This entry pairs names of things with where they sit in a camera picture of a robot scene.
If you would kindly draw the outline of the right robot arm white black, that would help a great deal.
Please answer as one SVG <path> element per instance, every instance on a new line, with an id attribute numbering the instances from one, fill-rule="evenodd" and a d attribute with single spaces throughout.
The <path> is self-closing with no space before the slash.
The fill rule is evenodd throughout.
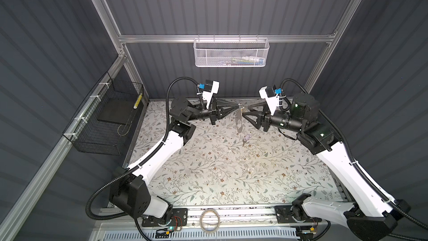
<path id="1" fill-rule="evenodd" d="M 344 137 L 331 125 L 317 118 L 320 103 L 307 93 L 294 96 L 288 111 L 279 110 L 280 97 L 261 92 L 263 110 L 250 107 L 243 117 L 255 128 L 268 131 L 270 127 L 296 133 L 296 140 L 317 156 L 339 178 L 352 196 L 351 202 L 329 202 L 303 193 L 292 202 L 292 216 L 297 222 L 320 218 L 348 228 L 362 241 L 379 241 L 392 235 L 403 217 L 391 204 L 410 206 L 382 189 L 372 177 L 352 159 L 346 150 Z"/>

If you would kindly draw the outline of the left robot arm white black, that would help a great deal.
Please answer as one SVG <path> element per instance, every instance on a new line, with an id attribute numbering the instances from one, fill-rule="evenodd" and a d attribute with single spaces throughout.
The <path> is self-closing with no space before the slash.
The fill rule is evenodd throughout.
<path id="1" fill-rule="evenodd" d="M 174 99 L 169 110 L 171 121 L 168 125 L 167 139 L 160 140 L 149 152 L 128 167 L 118 167 L 115 170 L 114 178 L 120 175 L 123 177 L 110 185 L 109 201 L 134 219 L 148 215 L 169 220 L 172 205 L 149 193 L 147 186 L 150 181 L 166 161 L 192 138 L 196 126 L 190 124 L 190 121 L 209 119 L 214 125 L 216 121 L 239 108 L 236 103 L 216 98 L 211 100 L 206 109 L 202 104 L 192 104 L 183 97 Z"/>

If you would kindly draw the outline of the items in white basket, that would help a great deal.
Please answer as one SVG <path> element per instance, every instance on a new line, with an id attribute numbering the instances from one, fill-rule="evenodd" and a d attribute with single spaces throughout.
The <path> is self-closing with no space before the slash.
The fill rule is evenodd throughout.
<path id="1" fill-rule="evenodd" d="M 225 66 L 236 66 L 236 67 L 264 67 L 265 66 L 265 58 L 258 56 L 244 56 L 239 58 L 226 58 L 222 59 L 218 62 L 220 65 Z"/>

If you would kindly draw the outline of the yellow marker in black basket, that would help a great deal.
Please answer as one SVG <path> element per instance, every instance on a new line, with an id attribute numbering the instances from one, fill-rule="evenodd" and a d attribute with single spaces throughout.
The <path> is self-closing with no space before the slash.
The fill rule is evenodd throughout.
<path id="1" fill-rule="evenodd" d="M 142 95 L 142 93 L 140 93 L 139 96 L 138 96 L 138 98 L 137 98 L 137 100 L 134 103 L 133 109 L 137 109 L 138 108 L 138 106 L 139 106 L 142 98 L 143 98 L 143 95 Z"/>

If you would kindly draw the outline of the black pad in basket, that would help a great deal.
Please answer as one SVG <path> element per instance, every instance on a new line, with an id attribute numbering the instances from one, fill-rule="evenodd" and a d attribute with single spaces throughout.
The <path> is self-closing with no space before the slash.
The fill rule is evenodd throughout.
<path id="1" fill-rule="evenodd" d="M 134 102 L 122 99 L 110 98 L 106 105 L 102 107 L 97 117 L 98 121 L 126 125 L 132 121 Z"/>

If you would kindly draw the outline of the tape roll clear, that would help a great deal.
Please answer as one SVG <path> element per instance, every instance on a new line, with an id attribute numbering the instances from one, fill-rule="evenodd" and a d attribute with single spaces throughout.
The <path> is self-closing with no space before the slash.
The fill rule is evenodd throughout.
<path id="1" fill-rule="evenodd" d="M 214 209 L 204 210 L 199 217 L 199 224 L 202 231 L 208 234 L 217 232 L 220 228 L 220 223 L 220 215 Z"/>

